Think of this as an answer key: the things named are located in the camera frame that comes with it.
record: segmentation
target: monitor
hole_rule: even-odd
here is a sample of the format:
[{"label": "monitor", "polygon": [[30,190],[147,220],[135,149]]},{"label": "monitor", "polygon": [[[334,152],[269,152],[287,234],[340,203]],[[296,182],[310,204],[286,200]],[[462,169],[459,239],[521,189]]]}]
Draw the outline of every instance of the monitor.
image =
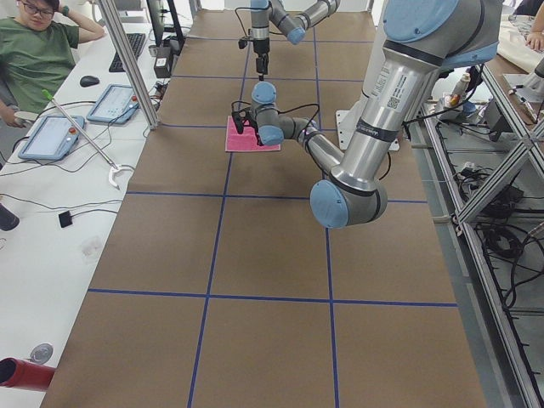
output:
[{"label": "monitor", "polygon": [[153,26],[153,35],[155,36],[155,45],[162,45],[162,34],[164,33],[164,15],[162,10],[162,0],[147,0],[147,9],[150,13],[151,25]]},{"label": "monitor", "polygon": [[178,12],[176,11],[176,4],[175,0],[167,0],[168,2],[168,10],[170,11],[170,16],[172,17],[173,22],[173,29],[176,33],[176,40],[178,40],[178,46],[173,48],[173,53],[176,55],[179,55],[181,52],[181,48],[184,47],[185,39],[184,39],[184,33],[181,31],[181,24],[179,24],[179,18],[178,18]]}]

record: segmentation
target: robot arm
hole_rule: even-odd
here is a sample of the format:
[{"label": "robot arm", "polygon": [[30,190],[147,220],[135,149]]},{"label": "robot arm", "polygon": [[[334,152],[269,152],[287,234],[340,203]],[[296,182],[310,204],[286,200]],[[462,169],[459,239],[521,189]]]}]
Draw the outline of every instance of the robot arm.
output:
[{"label": "robot arm", "polygon": [[320,23],[325,17],[335,13],[340,0],[319,0],[306,11],[291,17],[283,7],[281,0],[251,0],[252,29],[250,37],[242,38],[240,48],[247,41],[253,43],[253,51],[257,54],[257,73],[262,81],[268,75],[271,21],[292,44],[300,43],[306,31]]},{"label": "robot arm", "polygon": [[424,78],[440,68],[492,59],[501,10],[501,0],[390,0],[384,14],[385,63],[345,153],[307,120],[279,115],[272,84],[255,86],[251,116],[263,144],[297,140],[329,178],[310,194],[320,223],[342,228],[382,215],[387,194],[377,170]]}]

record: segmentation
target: green t-shirt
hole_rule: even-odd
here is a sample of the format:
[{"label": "green t-shirt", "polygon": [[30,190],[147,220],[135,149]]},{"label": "green t-shirt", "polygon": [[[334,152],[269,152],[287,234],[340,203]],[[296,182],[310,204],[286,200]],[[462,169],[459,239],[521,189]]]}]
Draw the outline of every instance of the green t-shirt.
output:
[{"label": "green t-shirt", "polygon": [[39,113],[48,104],[42,94],[55,94],[76,64],[79,27],[52,21],[34,31],[13,18],[0,20],[0,69],[22,111]]}]

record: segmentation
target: pink cloth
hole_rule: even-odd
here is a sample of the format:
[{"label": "pink cloth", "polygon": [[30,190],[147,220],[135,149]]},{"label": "pink cloth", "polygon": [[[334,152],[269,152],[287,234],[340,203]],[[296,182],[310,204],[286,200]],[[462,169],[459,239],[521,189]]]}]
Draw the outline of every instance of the pink cloth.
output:
[{"label": "pink cloth", "polygon": [[227,138],[224,142],[225,151],[278,151],[281,145],[259,146],[255,132],[250,127],[244,127],[244,133],[236,132],[236,125],[232,116],[227,119]]}]

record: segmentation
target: white desk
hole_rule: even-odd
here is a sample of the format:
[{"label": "white desk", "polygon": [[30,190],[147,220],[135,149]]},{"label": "white desk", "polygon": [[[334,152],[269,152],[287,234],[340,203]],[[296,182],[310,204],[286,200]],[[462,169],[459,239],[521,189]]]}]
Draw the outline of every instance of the white desk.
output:
[{"label": "white desk", "polygon": [[[150,27],[130,24],[126,25],[126,30],[147,34]],[[110,38],[95,42],[55,95],[57,101],[64,104],[96,100],[110,83],[129,84],[127,74],[108,72],[114,53]],[[153,61],[148,50],[144,49],[138,62],[148,89],[156,81]],[[100,84],[80,87],[79,79],[84,75],[97,76]],[[71,114],[82,116],[86,116],[90,108],[91,105],[66,107]],[[103,125],[86,126],[90,136],[104,129]],[[145,117],[138,110],[124,126],[110,127],[111,143],[105,151],[115,162],[135,166],[145,144],[146,129]],[[100,146],[109,141],[107,132],[96,139]],[[80,137],[75,147],[82,147],[57,164],[71,170],[79,168],[95,153],[90,145],[85,144],[85,139]],[[22,162],[16,153],[10,161]],[[11,174],[32,167],[35,168]],[[0,193],[49,207],[120,201],[132,174],[122,172],[117,175],[120,190],[116,190],[108,183],[109,168],[99,155],[76,173],[67,173],[57,167],[37,167],[33,163],[7,164],[0,172]],[[48,210],[7,196],[2,199],[2,204],[20,218],[20,224],[11,231],[0,230],[0,359],[25,359],[38,344],[52,343],[54,355],[47,365],[57,366],[116,215],[110,212],[82,214],[73,219],[73,225],[61,229],[58,214],[64,210]],[[119,206],[120,202],[116,202],[81,207],[71,212],[80,213],[93,208],[117,211]],[[0,406],[38,407],[43,396],[44,393],[39,392],[0,388]]]}]

